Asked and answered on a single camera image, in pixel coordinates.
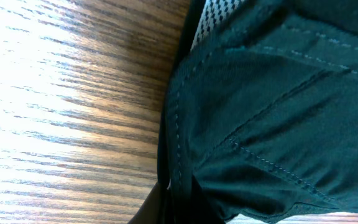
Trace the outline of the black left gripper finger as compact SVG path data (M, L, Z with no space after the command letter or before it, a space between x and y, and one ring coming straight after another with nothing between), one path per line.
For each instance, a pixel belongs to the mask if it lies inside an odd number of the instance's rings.
M167 189L158 182L128 224L158 224L163 216Z

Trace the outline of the black shorts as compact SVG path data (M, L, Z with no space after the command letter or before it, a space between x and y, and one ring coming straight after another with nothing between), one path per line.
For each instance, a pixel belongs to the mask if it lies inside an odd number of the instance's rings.
M193 1L157 173L160 223L358 213L358 0Z

